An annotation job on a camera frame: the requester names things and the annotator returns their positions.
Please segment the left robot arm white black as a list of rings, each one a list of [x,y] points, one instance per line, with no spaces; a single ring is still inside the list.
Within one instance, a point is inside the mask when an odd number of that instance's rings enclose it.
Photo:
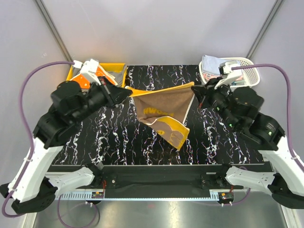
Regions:
[[[76,81],[65,81],[57,87],[51,94],[53,104],[32,132],[33,145],[16,178],[0,187],[3,197],[14,200],[11,207],[16,216],[43,211],[68,191],[102,184],[102,164],[87,163],[59,178],[47,178],[45,174],[86,118],[102,107],[117,107],[131,94],[130,89],[117,87],[107,79],[93,82],[86,92]]]

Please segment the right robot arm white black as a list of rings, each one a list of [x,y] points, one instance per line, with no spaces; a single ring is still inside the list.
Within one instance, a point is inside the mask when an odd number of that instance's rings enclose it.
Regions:
[[[303,209],[304,175],[289,152],[283,128],[274,118],[259,111],[264,99],[248,86],[231,90],[228,85],[216,87],[218,82],[214,78],[191,89],[201,106],[213,108],[228,129],[239,133],[247,145],[271,162],[275,172],[247,171],[222,164],[218,172],[202,181],[202,186],[248,187],[271,195],[287,208]]]

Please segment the white waffle towel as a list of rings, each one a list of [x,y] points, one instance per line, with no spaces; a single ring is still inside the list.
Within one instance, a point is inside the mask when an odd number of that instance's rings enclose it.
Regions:
[[[214,75],[219,75],[219,65],[226,62],[226,59],[203,55],[201,70]]]

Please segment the brown yellow bear towel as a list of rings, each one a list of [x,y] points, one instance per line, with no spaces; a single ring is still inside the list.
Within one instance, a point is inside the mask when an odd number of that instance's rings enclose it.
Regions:
[[[155,91],[125,88],[132,91],[137,120],[180,150],[190,133],[184,123],[194,100],[193,86],[194,82]]]

